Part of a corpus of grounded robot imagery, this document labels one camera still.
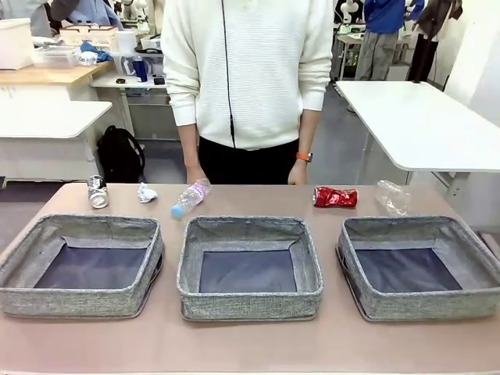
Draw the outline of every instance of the clear plastic bottle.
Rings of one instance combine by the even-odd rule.
[[[212,185],[207,178],[197,180],[180,195],[177,204],[172,207],[172,216],[176,219],[180,219],[186,213],[192,211],[194,207],[199,205],[211,190]]]
[[[378,181],[376,198],[391,215],[408,215],[412,196],[404,187],[390,181]]]

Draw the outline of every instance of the orange watch strap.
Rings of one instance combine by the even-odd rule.
[[[297,159],[309,162],[309,154],[305,154],[304,152],[297,152]]]

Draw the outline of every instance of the blue bottle cap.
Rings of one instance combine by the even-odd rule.
[[[184,210],[179,205],[175,205],[171,210],[172,216],[176,219],[180,219],[184,215]]]

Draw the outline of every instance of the gray pants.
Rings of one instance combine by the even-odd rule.
[[[367,31],[362,40],[356,80],[386,80],[396,51],[399,32],[375,34]]]

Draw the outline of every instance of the watch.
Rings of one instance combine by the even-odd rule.
[[[306,154],[304,152],[297,152],[297,159],[304,160],[306,163],[310,163],[313,160],[313,154],[311,152],[309,154]]]

